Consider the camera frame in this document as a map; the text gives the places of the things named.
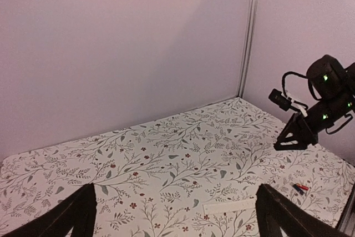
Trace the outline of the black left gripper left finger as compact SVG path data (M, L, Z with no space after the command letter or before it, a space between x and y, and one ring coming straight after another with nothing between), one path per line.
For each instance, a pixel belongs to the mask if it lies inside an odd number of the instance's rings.
M16 236L93 236L97 214L94 184L85 184L40 217L6 233Z

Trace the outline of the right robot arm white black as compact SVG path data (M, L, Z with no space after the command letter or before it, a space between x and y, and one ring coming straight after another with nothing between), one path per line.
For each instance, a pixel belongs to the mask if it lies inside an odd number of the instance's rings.
M308 107L287 95L289 75L307 80L308 90L317 101L315 105ZM274 149L306 150L309 145L318 144L319 132L335 134L353 119L350 112L354 112L354 64L344 68L336 58L326 54L308 68L306 75L285 73L282 90L273 89L268 98L284 111L295 111L277 137Z

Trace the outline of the white remote battery cover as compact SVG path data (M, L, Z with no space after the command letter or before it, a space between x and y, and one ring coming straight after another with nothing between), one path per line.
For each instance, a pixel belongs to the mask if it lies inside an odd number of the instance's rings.
M222 214L222 213L230 213L234 211L254 209L255 204L256 204L256 198L252 198L252 199L231 201L225 203L204 204L203 210L205 215Z

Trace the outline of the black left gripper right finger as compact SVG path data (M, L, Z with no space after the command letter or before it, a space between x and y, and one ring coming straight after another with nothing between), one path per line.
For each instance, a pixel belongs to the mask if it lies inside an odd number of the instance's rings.
M307 214L268 184L256 193L256 215L260 236L345 236L345 233Z

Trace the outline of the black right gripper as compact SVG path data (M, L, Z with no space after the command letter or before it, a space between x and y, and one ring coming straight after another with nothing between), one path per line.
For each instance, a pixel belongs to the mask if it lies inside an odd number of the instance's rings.
M273 147L276 151L306 150L310 144L318 144L318 134L311 130L301 113L296 113L286 123Z

